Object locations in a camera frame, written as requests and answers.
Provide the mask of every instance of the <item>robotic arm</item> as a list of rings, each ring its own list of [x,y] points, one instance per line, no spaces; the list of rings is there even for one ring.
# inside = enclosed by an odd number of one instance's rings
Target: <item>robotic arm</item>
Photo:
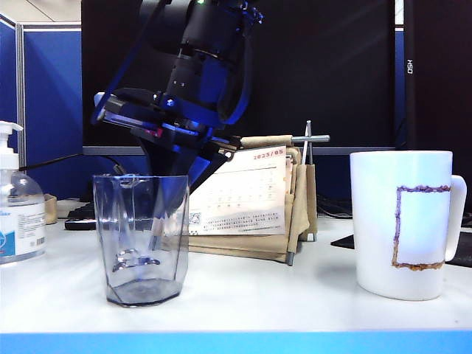
[[[143,26],[136,42],[107,91],[95,97],[92,122],[130,128],[147,155],[150,172],[188,175],[192,191],[238,147],[238,139],[220,139],[215,133],[237,122],[248,105],[250,34],[263,16],[251,1],[143,0],[140,18]],[[117,89],[144,41],[177,55],[167,88]],[[237,94],[240,72],[243,83]]]

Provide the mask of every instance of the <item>bottle label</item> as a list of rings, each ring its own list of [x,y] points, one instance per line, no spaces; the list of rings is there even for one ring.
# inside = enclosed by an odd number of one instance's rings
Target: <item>bottle label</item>
[[[44,203],[0,209],[0,257],[44,248]]]

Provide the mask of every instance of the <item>purple square drawing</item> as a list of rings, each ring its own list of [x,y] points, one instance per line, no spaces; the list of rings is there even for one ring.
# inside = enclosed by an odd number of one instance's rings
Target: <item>purple square drawing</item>
[[[442,193],[450,192],[451,188],[448,186],[440,187],[429,187],[429,186],[416,186],[414,188],[408,188],[405,186],[397,188],[397,208],[395,211],[395,237],[393,239],[393,256],[392,256],[392,266],[396,268],[409,268],[413,271],[423,271],[425,269],[439,269],[443,266],[444,260],[442,262],[436,263],[400,263],[398,262],[398,248],[400,245],[400,225],[401,225],[401,202],[402,202],[402,193]]]

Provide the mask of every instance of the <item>keyboard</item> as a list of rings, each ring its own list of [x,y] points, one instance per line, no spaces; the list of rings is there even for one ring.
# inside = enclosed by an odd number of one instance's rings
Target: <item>keyboard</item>
[[[71,210],[67,215],[68,220],[64,223],[66,230],[95,230],[95,209],[94,203],[89,202]]]

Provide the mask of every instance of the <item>pump dispenser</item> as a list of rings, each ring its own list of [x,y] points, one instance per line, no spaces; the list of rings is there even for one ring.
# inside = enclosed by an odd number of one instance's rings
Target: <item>pump dispenser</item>
[[[0,264],[44,253],[44,195],[39,185],[18,171],[18,154],[8,147],[13,130],[0,121]]]

